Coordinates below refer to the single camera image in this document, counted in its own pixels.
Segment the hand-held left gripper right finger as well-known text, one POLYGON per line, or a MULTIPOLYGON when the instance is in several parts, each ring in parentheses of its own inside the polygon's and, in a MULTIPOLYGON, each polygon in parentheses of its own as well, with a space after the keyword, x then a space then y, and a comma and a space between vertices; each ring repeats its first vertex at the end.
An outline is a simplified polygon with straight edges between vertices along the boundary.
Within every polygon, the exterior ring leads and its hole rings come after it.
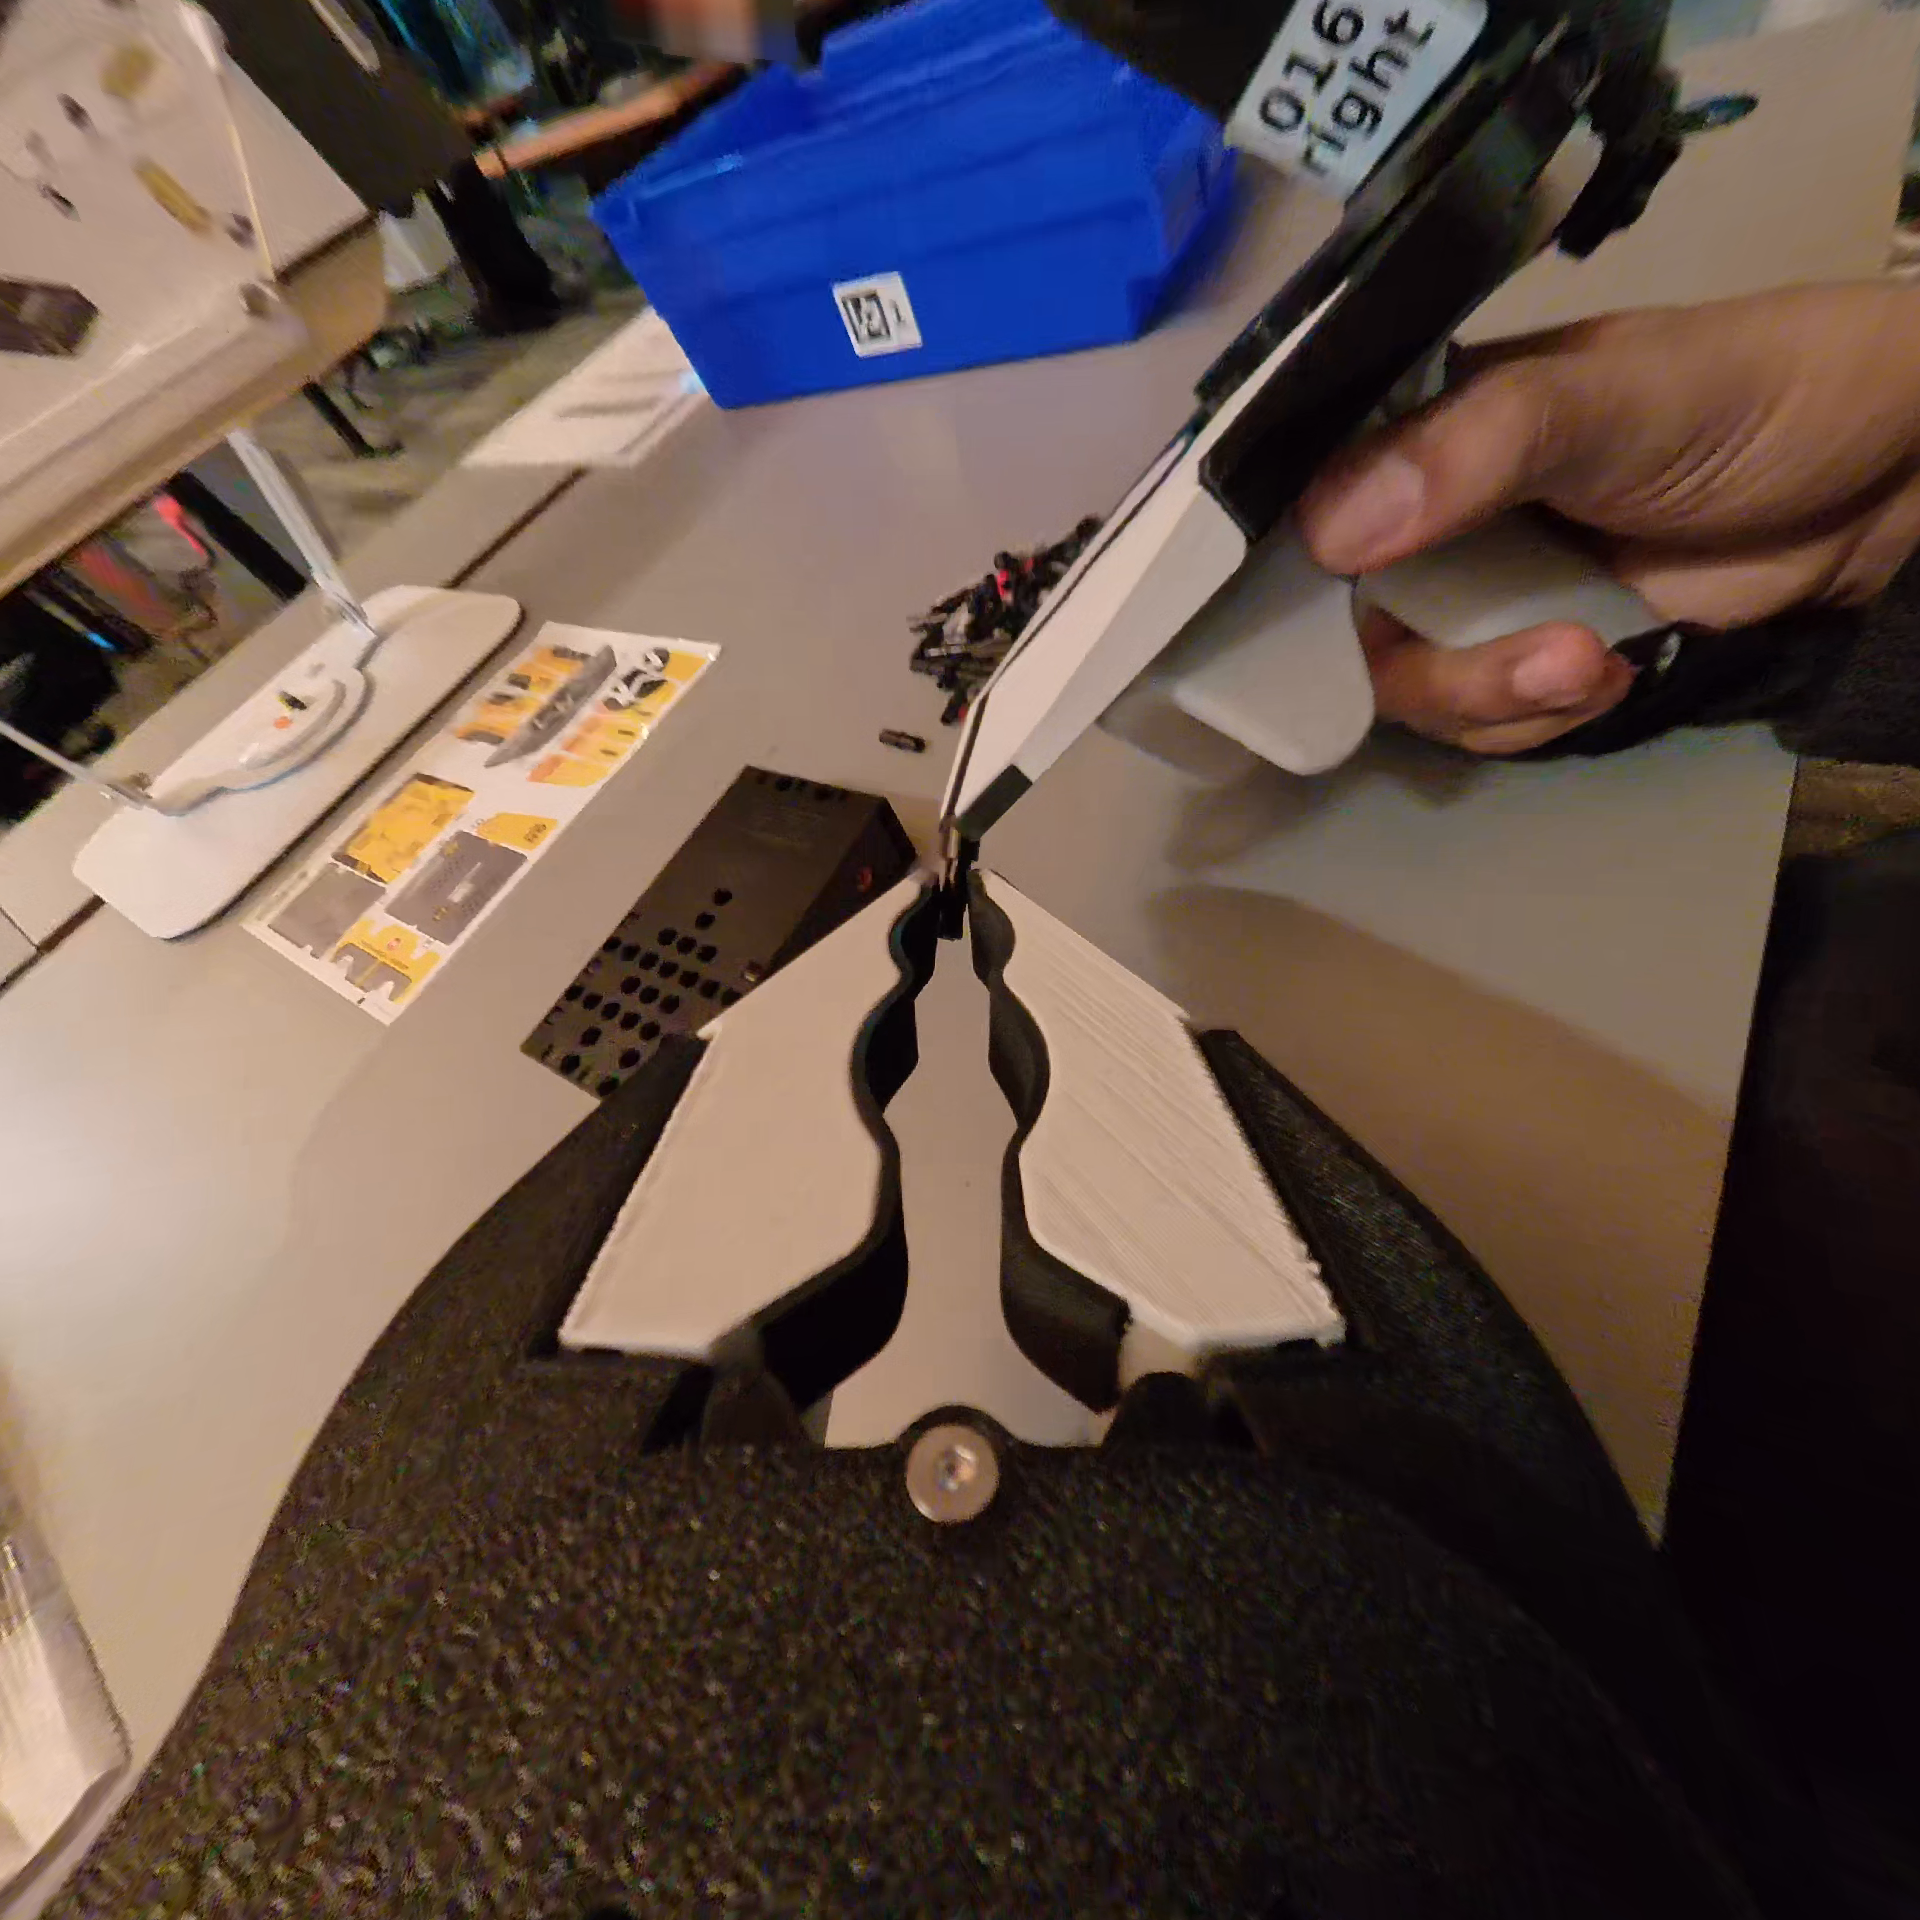
POLYGON ((970 875, 987 1065, 1012 1115, 1001 1313, 1068 1400, 1347 1339, 1310 1238, 1188 1014, 1011 880, 970 875))

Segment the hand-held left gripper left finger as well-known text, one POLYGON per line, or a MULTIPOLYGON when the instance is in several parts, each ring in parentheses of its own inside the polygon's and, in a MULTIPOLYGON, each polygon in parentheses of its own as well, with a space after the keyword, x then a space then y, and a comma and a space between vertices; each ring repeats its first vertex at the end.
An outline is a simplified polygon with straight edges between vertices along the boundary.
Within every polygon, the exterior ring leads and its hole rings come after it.
POLYGON ((765 1373, 826 1404, 900 1326, 888 1107, 920 1065, 937 885, 915 873, 698 1036, 557 1329, 564 1353, 765 1373))

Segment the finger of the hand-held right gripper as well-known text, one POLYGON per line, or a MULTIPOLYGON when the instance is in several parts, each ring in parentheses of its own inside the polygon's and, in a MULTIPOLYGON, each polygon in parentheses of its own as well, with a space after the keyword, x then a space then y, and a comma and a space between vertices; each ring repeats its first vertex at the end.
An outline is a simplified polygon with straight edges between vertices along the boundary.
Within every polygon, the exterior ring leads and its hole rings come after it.
POLYGON ((1231 419, 1191 420, 1161 453, 976 694, 946 845, 983 842, 1247 562, 1249 536, 1203 480, 1231 419))

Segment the pile of small plastic pins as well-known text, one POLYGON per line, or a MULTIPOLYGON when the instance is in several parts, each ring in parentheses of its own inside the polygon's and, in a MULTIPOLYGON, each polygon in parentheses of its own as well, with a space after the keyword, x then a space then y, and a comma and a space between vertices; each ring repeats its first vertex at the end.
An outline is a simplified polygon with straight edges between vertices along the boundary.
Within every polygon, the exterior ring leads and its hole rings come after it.
POLYGON ((1083 518, 1060 539, 1005 550, 976 584, 935 602, 915 620, 911 671, 941 691, 946 728, 958 728, 968 721, 976 694, 1033 627, 1047 595, 1068 576, 1098 531, 1098 518, 1083 518))

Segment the black perforated plastic block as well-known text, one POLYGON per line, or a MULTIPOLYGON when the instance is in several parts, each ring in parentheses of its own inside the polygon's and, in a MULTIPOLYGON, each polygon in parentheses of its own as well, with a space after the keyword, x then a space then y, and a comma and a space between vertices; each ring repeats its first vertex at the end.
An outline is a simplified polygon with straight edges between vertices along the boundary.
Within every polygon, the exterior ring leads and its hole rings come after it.
POLYGON ((588 952, 522 1055, 609 1097, 917 864, 887 797, 746 766, 588 952))

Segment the person's right hand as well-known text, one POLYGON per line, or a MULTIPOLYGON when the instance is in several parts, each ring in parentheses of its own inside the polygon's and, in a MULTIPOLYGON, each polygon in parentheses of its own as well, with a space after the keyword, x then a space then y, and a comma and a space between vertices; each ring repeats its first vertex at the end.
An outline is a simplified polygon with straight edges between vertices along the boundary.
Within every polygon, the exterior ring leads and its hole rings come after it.
POLYGON ((1681 640, 1647 661, 1550 620, 1433 649, 1364 612, 1385 725, 1477 758, 1601 758, 1771 723, 1802 754, 1918 766, 1918 285, 1791 286, 1472 348, 1343 450, 1296 527, 1372 576, 1544 512, 1681 640))

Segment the blue plastic bin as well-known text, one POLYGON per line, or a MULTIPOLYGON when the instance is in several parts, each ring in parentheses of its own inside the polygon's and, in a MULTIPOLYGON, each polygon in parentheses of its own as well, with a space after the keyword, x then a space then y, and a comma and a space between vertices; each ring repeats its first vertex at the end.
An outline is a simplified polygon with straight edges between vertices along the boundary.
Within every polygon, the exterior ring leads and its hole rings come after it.
POLYGON ((1137 339, 1239 157, 1044 3, 906 3, 767 64, 591 199, 721 408, 1137 339))

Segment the yellow grey sticker sheet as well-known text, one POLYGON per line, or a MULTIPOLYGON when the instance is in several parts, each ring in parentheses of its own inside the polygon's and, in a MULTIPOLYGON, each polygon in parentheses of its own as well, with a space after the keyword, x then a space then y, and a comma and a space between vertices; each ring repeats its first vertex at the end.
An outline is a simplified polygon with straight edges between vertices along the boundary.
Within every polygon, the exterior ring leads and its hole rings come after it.
POLYGON ((542 624, 324 836, 249 935, 392 1024, 721 657, 542 624))

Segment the paper in clear sleeve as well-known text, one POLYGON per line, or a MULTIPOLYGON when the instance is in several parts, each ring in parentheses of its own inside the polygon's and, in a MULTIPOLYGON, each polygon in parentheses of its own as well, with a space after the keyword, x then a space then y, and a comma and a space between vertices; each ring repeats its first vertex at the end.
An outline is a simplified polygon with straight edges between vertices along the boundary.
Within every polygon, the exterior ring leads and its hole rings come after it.
POLYGON ((647 464, 711 397, 670 324, 647 310, 477 440, 463 467, 622 471, 647 464))

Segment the clear plastic bag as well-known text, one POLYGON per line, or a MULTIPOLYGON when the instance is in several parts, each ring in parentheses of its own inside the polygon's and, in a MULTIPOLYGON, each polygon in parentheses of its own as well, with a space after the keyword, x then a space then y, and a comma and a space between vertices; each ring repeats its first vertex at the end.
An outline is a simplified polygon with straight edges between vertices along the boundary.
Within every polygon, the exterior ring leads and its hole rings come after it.
POLYGON ((94 1810, 128 1733, 94 1645, 30 1521, 3 1495, 3 1889, 94 1810))

